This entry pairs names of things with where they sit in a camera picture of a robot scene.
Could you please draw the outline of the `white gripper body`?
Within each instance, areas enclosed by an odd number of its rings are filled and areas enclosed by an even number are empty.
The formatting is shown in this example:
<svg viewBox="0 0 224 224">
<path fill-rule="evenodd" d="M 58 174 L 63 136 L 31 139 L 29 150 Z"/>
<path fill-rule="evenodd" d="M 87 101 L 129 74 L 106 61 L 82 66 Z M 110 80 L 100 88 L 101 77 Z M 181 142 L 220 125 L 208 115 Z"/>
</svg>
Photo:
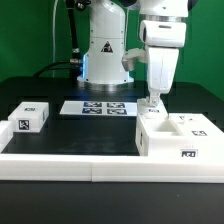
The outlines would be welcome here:
<svg viewBox="0 0 224 224">
<path fill-rule="evenodd" d="M 185 34 L 186 24 L 183 22 L 141 21 L 139 36 L 145 44 L 147 83 L 151 95 L 170 91 Z"/>
</svg>

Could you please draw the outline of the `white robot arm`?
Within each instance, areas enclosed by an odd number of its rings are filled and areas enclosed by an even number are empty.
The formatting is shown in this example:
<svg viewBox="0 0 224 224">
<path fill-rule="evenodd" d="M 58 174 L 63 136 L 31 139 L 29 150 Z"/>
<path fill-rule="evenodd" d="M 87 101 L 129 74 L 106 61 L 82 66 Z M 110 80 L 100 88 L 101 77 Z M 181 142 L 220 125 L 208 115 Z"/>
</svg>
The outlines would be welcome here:
<svg viewBox="0 0 224 224">
<path fill-rule="evenodd" d="M 155 107 L 170 91 L 179 49 L 185 44 L 185 19 L 198 0 L 119 1 L 93 0 L 90 6 L 90 46 L 78 84 L 107 91 L 130 85 L 134 79 L 129 73 L 140 61 L 147 65 L 147 103 Z M 127 47 L 131 10 L 139 12 L 141 48 Z"/>
</svg>

